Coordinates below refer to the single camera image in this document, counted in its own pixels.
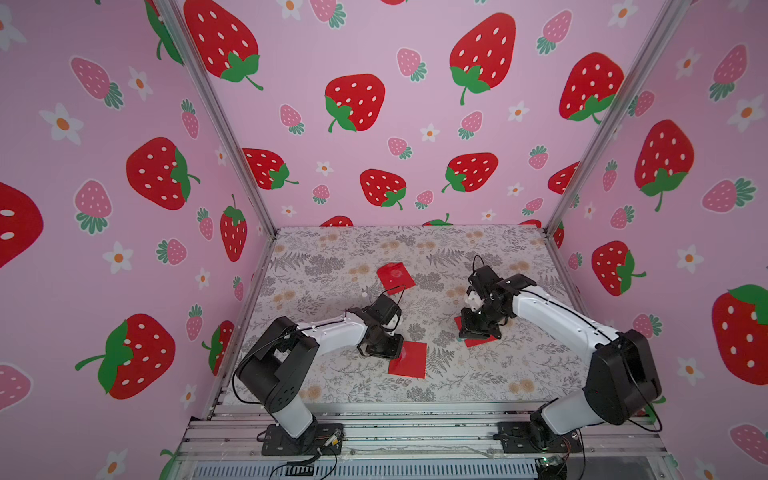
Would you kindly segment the red envelope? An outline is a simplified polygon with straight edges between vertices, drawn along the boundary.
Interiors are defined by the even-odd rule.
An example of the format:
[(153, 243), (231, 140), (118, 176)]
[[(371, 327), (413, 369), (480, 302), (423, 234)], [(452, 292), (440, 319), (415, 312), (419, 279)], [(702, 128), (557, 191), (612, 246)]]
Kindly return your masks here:
[[(454, 321), (456, 323), (456, 326), (458, 328), (460, 328), (461, 327), (461, 318), (459, 316), (457, 316), (457, 317), (454, 318)], [(496, 341), (496, 338), (494, 338), (494, 337), (490, 337), (490, 338), (487, 338), (487, 339), (462, 339), (462, 342), (465, 344), (465, 346), (467, 348), (472, 348), (472, 347), (475, 347), (475, 346), (488, 344), (488, 343), (491, 343), (491, 342), (494, 342), (494, 341)]]
[(401, 354), (389, 363), (388, 374), (415, 379), (426, 378), (428, 345), (406, 341)]
[(388, 295), (396, 295), (416, 285), (403, 262), (388, 263), (380, 267), (377, 276)]

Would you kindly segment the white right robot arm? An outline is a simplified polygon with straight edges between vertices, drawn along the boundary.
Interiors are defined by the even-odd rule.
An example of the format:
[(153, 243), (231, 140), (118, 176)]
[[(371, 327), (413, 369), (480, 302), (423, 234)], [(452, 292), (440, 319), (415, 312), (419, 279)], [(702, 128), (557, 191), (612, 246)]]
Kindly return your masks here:
[(620, 332), (602, 325), (557, 301), (523, 274), (503, 279), (483, 265), (472, 271), (468, 283), (460, 338), (499, 339), (503, 321), (521, 318), (588, 366), (584, 387), (531, 414), (529, 435), (540, 449), (587, 426), (622, 425), (662, 396), (648, 339), (636, 330)]

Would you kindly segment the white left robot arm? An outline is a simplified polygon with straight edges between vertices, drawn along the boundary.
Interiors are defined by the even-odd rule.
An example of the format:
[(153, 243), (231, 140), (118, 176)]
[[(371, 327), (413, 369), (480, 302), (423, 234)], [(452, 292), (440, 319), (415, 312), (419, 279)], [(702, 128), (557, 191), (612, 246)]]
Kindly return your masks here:
[(397, 359), (404, 337), (396, 332), (402, 310), (383, 293), (370, 305), (353, 307), (319, 323), (275, 319), (233, 373), (257, 398), (287, 437), (310, 438), (317, 425), (299, 391), (319, 356), (354, 347), (361, 356)]

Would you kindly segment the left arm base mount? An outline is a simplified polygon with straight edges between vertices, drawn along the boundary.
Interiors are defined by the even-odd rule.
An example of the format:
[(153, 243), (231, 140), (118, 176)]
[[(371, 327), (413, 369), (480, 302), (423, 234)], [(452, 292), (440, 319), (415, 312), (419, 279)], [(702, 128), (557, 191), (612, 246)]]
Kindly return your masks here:
[(293, 438), (281, 426), (271, 424), (262, 440), (261, 455), (265, 457), (338, 455), (344, 440), (344, 425), (313, 422), (303, 434)]

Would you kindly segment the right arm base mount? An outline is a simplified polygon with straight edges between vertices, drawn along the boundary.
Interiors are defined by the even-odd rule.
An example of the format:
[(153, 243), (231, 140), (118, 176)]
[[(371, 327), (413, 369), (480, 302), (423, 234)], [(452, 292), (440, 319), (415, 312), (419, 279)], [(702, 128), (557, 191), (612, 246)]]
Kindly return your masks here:
[(538, 412), (528, 421), (504, 421), (497, 424), (493, 439), (508, 454), (582, 453), (583, 442), (576, 430), (554, 433)]

